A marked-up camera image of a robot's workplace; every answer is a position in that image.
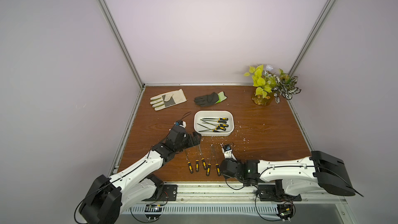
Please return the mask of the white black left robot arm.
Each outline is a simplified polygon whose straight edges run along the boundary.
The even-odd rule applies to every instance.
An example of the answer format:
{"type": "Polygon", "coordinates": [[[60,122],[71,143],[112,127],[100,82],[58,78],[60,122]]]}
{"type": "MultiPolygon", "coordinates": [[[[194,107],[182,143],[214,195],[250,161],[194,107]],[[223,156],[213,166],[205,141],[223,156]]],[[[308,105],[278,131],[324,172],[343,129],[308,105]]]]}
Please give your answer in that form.
{"type": "Polygon", "coordinates": [[[114,224],[121,213],[135,204],[158,198],[164,182],[154,172],[176,154],[199,145],[201,139],[201,134],[196,131],[189,134],[183,121],[175,123],[168,135],[133,165],[112,176],[97,177],[74,215],[80,214],[87,224],[114,224]]]}

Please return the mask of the white plastic storage box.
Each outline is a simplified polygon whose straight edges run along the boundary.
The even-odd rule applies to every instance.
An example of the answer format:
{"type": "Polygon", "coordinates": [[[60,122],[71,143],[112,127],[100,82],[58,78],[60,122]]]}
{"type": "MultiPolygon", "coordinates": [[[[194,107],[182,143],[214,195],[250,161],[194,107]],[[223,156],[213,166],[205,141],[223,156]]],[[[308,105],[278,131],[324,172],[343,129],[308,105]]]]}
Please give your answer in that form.
{"type": "Polygon", "coordinates": [[[229,136],[234,131],[234,119],[233,115],[228,111],[198,111],[194,115],[194,129],[196,132],[200,133],[202,136],[229,136]],[[204,130],[204,127],[198,124],[204,125],[209,128],[214,128],[210,124],[205,124],[201,121],[202,118],[229,118],[227,124],[227,130],[225,132],[200,132],[204,130]]]}

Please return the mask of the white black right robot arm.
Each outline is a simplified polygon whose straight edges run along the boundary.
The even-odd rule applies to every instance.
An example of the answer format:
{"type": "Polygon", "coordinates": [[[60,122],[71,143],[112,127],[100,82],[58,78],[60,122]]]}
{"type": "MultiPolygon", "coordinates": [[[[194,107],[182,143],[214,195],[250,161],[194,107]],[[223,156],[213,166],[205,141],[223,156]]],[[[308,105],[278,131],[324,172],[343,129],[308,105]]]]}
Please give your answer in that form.
{"type": "Polygon", "coordinates": [[[246,162],[237,160],[231,151],[225,151],[219,168],[225,178],[235,178],[244,186],[274,182],[284,195],[293,197],[320,189],[336,196],[358,194],[344,161],[322,151],[312,151],[311,156],[295,160],[246,162]]]}

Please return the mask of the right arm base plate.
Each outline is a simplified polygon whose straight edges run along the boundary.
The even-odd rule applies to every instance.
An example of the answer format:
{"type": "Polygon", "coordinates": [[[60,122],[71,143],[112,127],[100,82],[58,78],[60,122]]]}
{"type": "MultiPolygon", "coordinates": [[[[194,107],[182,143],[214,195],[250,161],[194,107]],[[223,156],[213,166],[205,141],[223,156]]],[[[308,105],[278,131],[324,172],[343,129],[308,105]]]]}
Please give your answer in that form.
{"type": "Polygon", "coordinates": [[[290,196],[283,192],[283,189],[276,185],[259,185],[256,191],[256,196],[260,198],[260,201],[270,202],[300,202],[302,201],[301,195],[290,196]]]}

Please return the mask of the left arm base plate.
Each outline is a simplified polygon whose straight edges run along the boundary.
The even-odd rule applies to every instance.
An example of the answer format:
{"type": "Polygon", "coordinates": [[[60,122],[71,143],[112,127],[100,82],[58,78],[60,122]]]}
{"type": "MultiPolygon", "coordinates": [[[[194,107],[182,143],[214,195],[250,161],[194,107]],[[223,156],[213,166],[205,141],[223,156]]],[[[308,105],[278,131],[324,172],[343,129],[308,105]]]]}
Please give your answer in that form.
{"type": "Polygon", "coordinates": [[[149,198],[144,200],[145,202],[156,202],[156,201],[171,201],[174,202],[177,199],[177,193],[178,193],[178,185],[176,184],[166,184],[161,187],[158,187],[155,190],[154,195],[149,198]]]}

